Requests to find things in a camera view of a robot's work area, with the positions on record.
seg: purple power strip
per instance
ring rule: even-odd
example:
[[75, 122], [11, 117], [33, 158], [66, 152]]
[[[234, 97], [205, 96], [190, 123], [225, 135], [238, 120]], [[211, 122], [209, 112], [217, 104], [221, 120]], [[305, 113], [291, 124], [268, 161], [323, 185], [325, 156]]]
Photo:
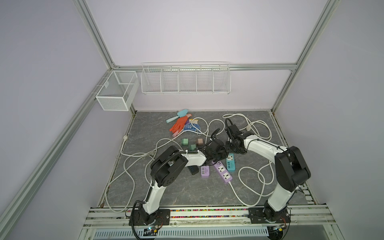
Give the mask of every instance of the purple power strip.
[[224, 165], [221, 163], [221, 161], [218, 161], [214, 167], [220, 174], [220, 176], [224, 179], [224, 182], [228, 183], [229, 181], [232, 180], [231, 174], [227, 171], [227, 169], [224, 167]]
[[201, 177], [202, 178], [209, 177], [209, 166], [202, 166], [201, 167]]

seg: white power cord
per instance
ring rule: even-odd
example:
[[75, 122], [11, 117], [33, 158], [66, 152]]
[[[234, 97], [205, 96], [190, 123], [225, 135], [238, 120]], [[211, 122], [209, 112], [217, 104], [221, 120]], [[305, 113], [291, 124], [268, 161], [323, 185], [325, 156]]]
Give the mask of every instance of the white power cord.
[[[240, 129], [240, 130], [244, 130], [244, 129], [246, 129], [246, 128], [247, 128], [247, 129], [250, 128], [250, 130], [252, 130], [252, 131], [253, 131], [258, 137], [260, 137], [260, 138], [266, 139], [267, 141], [269, 141], [269, 140], [272, 138], [271, 129], [268, 127], [268, 125], [267, 125], [264, 121], [262, 121], [262, 120], [257, 120], [257, 121], [253, 121], [253, 122], [252, 122], [252, 121], [250, 121], [246, 116], [244, 116], [244, 115], [241, 114], [241, 113], [236, 113], [236, 114], [225, 114], [225, 115], [223, 115], [223, 118], [230, 118], [230, 117], [232, 117], [232, 116], [242, 116], [242, 117], [244, 117], [245, 120], [247, 121], [247, 124], [248, 124], [248, 125], [247, 125], [246, 127], [242, 128], [242, 129]], [[172, 139], [169, 139], [169, 138], [162, 138], [162, 139], [160, 139], [160, 140], [156, 143], [156, 147], [155, 147], [155, 149], [153, 149], [153, 150], [151, 150], [151, 151], [149, 151], [149, 152], [147, 152], [147, 153], [144, 153], [144, 152], [137, 152], [137, 153], [135, 153], [135, 154], [133, 154], [133, 155], [123, 153], [122, 150], [123, 150], [124, 145], [125, 145], [125, 143], [126, 143], [126, 141], [127, 141], [127, 139], [128, 139], [128, 136], [126, 136], [126, 135], [124, 136], [124, 138], [123, 138], [124, 141], [123, 141], [123, 143], [121, 144], [121, 149], [120, 149], [120, 154], [121, 154], [121, 155], [124, 155], [124, 156], [127, 156], [127, 158], [125, 159], [125, 161], [124, 161], [124, 163], [123, 163], [124, 172], [122, 172], [122, 173], [119, 174], [116, 178], [114, 178], [111, 182], [109, 182], [108, 185], [107, 185], [107, 187], [105, 188], [105, 191], [104, 191], [105, 202], [107, 203], [107, 206], [109, 207], [109, 209], [111, 209], [111, 211], [113, 211], [113, 212], [115, 212], [115, 213], [123, 212], [123, 211], [125, 211], [125, 210], [127, 209], [129, 203], [131, 202], [131, 199], [132, 199], [132, 196], [133, 196], [133, 193], [134, 193], [134, 190], [135, 190], [135, 181], [134, 181], [133, 177], [129, 174], [128, 169], [129, 169], [130, 167], [132, 167], [138, 160], [142, 159], [142, 158], [145, 157], [145, 156], [149, 156], [149, 157], [151, 158], [151, 160], [147, 163], [147, 165], [145, 166], [145, 169], [144, 169], [144, 176], [145, 176], [145, 179], [146, 179], [147, 183], [150, 184], [150, 182], [149, 182], [148, 179], [147, 179], [147, 174], [146, 174], [146, 172], [147, 172], [147, 167], [148, 167], [148, 165], [149, 165], [152, 161], [155, 160], [155, 157], [156, 157], [156, 154], [157, 154], [157, 150], [158, 150], [159, 148], [161, 148], [161, 147], [167, 145], [167, 144], [170, 143], [170, 142], [174, 142], [174, 143], [176, 143], [176, 144], [179, 146], [180, 150], [182, 150], [181, 146], [180, 146], [176, 141], [174, 141], [174, 139], [176, 139], [177, 137], [179, 137], [179, 136], [180, 136], [181, 134], [183, 134], [184, 132], [193, 132], [193, 133], [197, 133], [198, 136], [200, 136], [200, 135], [202, 134], [202, 135], [205, 136], [205, 143], [207, 143], [207, 139], [208, 139], [208, 137], [210, 137], [210, 135], [209, 135], [209, 126], [210, 126], [210, 124], [211, 124], [212, 122], [214, 122], [214, 121], [220, 121], [220, 122], [222, 122], [222, 124], [223, 124], [223, 126], [224, 126], [223, 129], [222, 129], [220, 132], [218, 132], [216, 135], [222, 133], [222, 132], [225, 130], [225, 124], [224, 124], [224, 122], [223, 122], [222, 120], [220, 120], [220, 119], [214, 119], [214, 120], [210, 121], [209, 123], [207, 123], [207, 121], [206, 121], [205, 119], [200, 118], [200, 117], [194, 118], [193, 120], [195, 120], [195, 119], [201, 119], [201, 120], [203, 120], [203, 121], [205, 122], [205, 124], [207, 125], [207, 130], [204, 131], [204, 132], [202, 132], [201, 130], [199, 130], [198, 128], [196, 128], [196, 127], [191, 123], [192, 126], [195, 127], [195, 129], [197, 129], [197, 131], [199, 131], [199, 132], [197, 132], [197, 131], [192, 131], [192, 130], [184, 130], [184, 131], [180, 132], [176, 137], [174, 137], [174, 138], [172, 138]], [[260, 135], [259, 135], [259, 131], [258, 131], [257, 128], [254, 126], [255, 123], [259, 123], [259, 124], [262, 124], [262, 125], [264, 125], [265, 127], [267, 127], [267, 129], [268, 129], [268, 131], [269, 131], [269, 136], [268, 136], [268, 137], [262, 137], [262, 136], [260, 136]], [[159, 144], [159, 142], [160, 142], [161, 140], [169, 140], [169, 141], [167, 141], [165, 144], [163, 144], [163, 145], [161, 145], [161, 146], [158, 146], [158, 144]], [[154, 153], [154, 156], [152, 157], [152, 156], [150, 155], [150, 153], [153, 152], [153, 151], [155, 151], [155, 153]], [[128, 168], [126, 168], [126, 167], [125, 167], [125, 163], [126, 163], [126, 161], [127, 161], [130, 157], [138, 157], [138, 159], [137, 159], [136, 161], [134, 161]], [[270, 166], [271, 171], [272, 171], [272, 180], [271, 180], [269, 183], [266, 183], [266, 182], [265, 182], [264, 175], [263, 175], [260, 171], [261, 171], [264, 167], [266, 167], [266, 166], [268, 166], [268, 165]], [[251, 189], [250, 187], [248, 187], [248, 186], [241, 180], [241, 178], [240, 178], [240, 171], [241, 171], [242, 169], [244, 169], [244, 168], [250, 168], [250, 169], [252, 169], [252, 170], [254, 170], [254, 171], [257, 172], [258, 179], [259, 179], [259, 181], [263, 184], [263, 188], [262, 188], [262, 191], [261, 191], [260, 194], [257, 193], [256, 191], [254, 191], [253, 189]], [[110, 206], [110, 204], [109, 204], [109, 202], [108, 202], [108, 198], [107, 198], [107, 190], [108, 190], [108, 186], [110, 186], [114, 181], [116, 181], [116, 179], [118, 179], [118, 178], [119, 178], [120, 176], [122, 176], [124, 173], [126, 173], [126, 174], [132, 179], [132, 182], [133, 182], [133, 188], [132, 188], [132, 192], [131, 192], [131, 195], [130, 195], [130, 197], [129, 197], [129, 200], [128, 200], [128, 202], [127, 202], [127, 205], [126, 205], [122, 210], [120, 210], [120, 211], [116, 211], [116, 210], [114, 210], [114, 209]], [[273, 191], [272, 191], [272, 192], [269, 193], [268, 195], [263, 195], [265, 185], [271, 184], [271, 183], [273, 182], [273, 180], [274, 180], [274, 173], [273, 173], [273, 169], [272, 169], [272, 166], [271, 166], [271, 162], [269, 162], [269, 164], [267, 164], [267, 165], [261, 167], [259, 170], [253, 169], [253, 168], [251, 168], [251, 167], [242, 167], [242, 168], [239, 170], [239, 172], [238, 172], [238, 177], [239, 177], [239, 179], [240, 179], [240, 182], [241, 182], [244, 186], [246, 186], [246, 187], [247, 187], [248, 189], [250, 189], [252, 192], [254, 192], [254, 193], [256, 193], [257, 195], [259, 195], [259, 199], [258, 199], [258, 201], [257, 201], [254, 205], [248, 205], [248, 204], [246, 204], [246, 203], [244, 203], [243, 201], [240, 200], [240, 198], [239, 198], [238, 195], [236, 194], [235, 190], [233, 189], [233, 186], [232, 186], [231, 182], [229, 182], [229, 184], [230, 184], [230, 186], [231, 186], [231, 188], [232, 188], [232, 190], [233, 190], [235, 196], [236, 196], [237, 199], [238, 199], [242, 204], [244, 204], [245, 206], [250, 206], [250, 207], [255, 206], [255, 205], [257, 205], [257, 204], [259, 203], [261, 197], [266, 197], [266, 196], [269, 196], [269, 195], [271, 195], [271, 194], [273, 193]]]

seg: white mesh basket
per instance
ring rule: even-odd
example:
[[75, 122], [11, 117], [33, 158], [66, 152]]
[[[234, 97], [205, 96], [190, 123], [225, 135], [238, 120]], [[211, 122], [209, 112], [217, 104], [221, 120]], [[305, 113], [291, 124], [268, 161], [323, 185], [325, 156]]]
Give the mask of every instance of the white mesh basket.
[[229, 64], [172, 65], [151, 63], [141, 73], [144, 94], [212, 94], [231, 92]]
[[129, 111], [139, 88], [135, 71], [112, 71], [96, 95], [101, 107], [108, 111]]

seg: work surface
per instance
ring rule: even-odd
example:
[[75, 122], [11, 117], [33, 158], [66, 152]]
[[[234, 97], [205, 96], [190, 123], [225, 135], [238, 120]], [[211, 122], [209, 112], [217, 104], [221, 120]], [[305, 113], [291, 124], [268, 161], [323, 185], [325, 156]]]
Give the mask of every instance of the work surface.
[[[224, 114], [228, 113], [242, 113], [248, 117], [251, 121], [263, 120], [265, 121], [271, 129], [272, 132], [272, 143], [282, 145], [281, 140], [278, 136], [276, 128], [271, 119], [270, 113], [267, 111], [246, 111], [246, 112], [190, 112], [192, 118], [201, 117], [204, 118], [208, 123], [213, 119], [225, 119], [222, 117]], [[166, 123], [166, 119], [176, 116], [175, 112], [138, 112], [132, 128], [129, 132], [128, 140], [123, 149], [125, 154], [134, 154], [137, 152], [146, 153], [153, 150], [156, 146], [156, 143], [161, 138], [172, 138], [172, 133], [169, 129], [176, 122]], [[231, 120], [236, 124], [239, 129], [247, 125], [247, 122], [244, 117], [234, 116], [231, 117]], [[202, 131], [207, 129], [206, 124], [201, 119], [199, 120], [199, 125]], [[268, 129], [261, 125], [255, 124], [261, 136], [268, 137]], [[214, 121], [210, 127], [209, 132], [212, 133], [215, 129], [220, 127], [223, 129], [223, 123], [220, 121]], [[203, 138], [205, 141], [205, 136], [201, 135], [200, 137], [197, 134], [192, 132], [185, 132], [181, 136], [175, 139], [179, 142], [182, 138], [188, 138], [189, 144], [194, 142], [197, 138]], [[228, 139], [225, 131], [217, 135], [217, 138], [225, 142]], [[167, 142], [167, 140], [162, 140], [159, 143], [159, 146]], [[170, 142], [164, 147], [160, 148], [157, 152], [159, 156], [164, 150], [169, 146], [175, 145], [175, 143]], [[262, 166], [268, 164], [268, 160], [254, 152], [248, 151], [246, 155], [234, 154], [236, 170], [230, 174], [233, 177], [231, 181], [237, 195], [240, 199], [247, 204], [254, 204], [258, 200], [258, 195], [247, 189], [239, 180], [238, 172], [241, 167], [249, 166], [256, 170]], [[127, 157], [121, 156], [114, 177], [124, 172], [123, 163]], [[131, 157], [126, 161], [125, 166], [130, 166], [135, 160], [136, 157]], [[130, 202], [130, 206], [133, 205], [135, 200], [143, 200], [146, 196], [146, 193], [149, 188], [149, 184], [144, 178], [144, 169], [147, 163], [151, 161], [149, 156], [146, 156], [138, 160], [128, 172], [135, 179], [135, 190]], [[150, 180], [150, 165], [147, 168], [147, 178]], [[272, 173], [270, 167], [265, 167], [261, 170], [261, 173], [265, 177], [265, 181], [268, 183], [272, 179]], [[263, 185], [258, 180], [257, 173], [251, 169], [244, 169], [240, 173], [240, 177], [245, 184], [252, 188], [256, 192], [261, 192]], [[264, 189], [264, 195], [270, 193], [276, 187], [277, 181], [274, 179], [273, 183], [266, 185]], [[123, 174], [115, 182], [111, 184], [111, 187], [108, 192], [108, 201], [111, 206], [122, 206], [126, 205], [131, 195], [133, 187], [133, 182], [127, 174]], [[264, 205], [264, 202], [268, 197], [262, 197], [258, 205]], [[289, 202], [290, 204], [303, 205], [307, 204], [305, 196], [301, 192], [294, 194], [292, 199]], [[224, 180], [219, 176], [216, 169], [213, 166], [210, 166], [210, 175], [208, 178], [203, 179], [201, 174], [192, 175], [189, 170], [185, 167], [180, 173], [179, 177], [171, 185], [167, 187], [164, 192], [164, 195], [161, 199], [160, 206], [173, 206], [173, 205], [242, 205], [241, 202], [235, 197], [235, 194], [232, 192], [231, 187], [228, 184], [224, 183]]]

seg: glove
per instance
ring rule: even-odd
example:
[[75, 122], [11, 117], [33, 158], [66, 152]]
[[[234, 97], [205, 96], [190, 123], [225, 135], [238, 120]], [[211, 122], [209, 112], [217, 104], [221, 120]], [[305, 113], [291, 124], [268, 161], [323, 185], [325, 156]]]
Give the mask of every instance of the glove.
[[185, 123], [188, 121], [188, 118], [190, 117], [192, 117], [192, 114], [187, 114], [184, 117], [179, 118], [169, 131], [174, 134], [180, 133], [183, 130]]

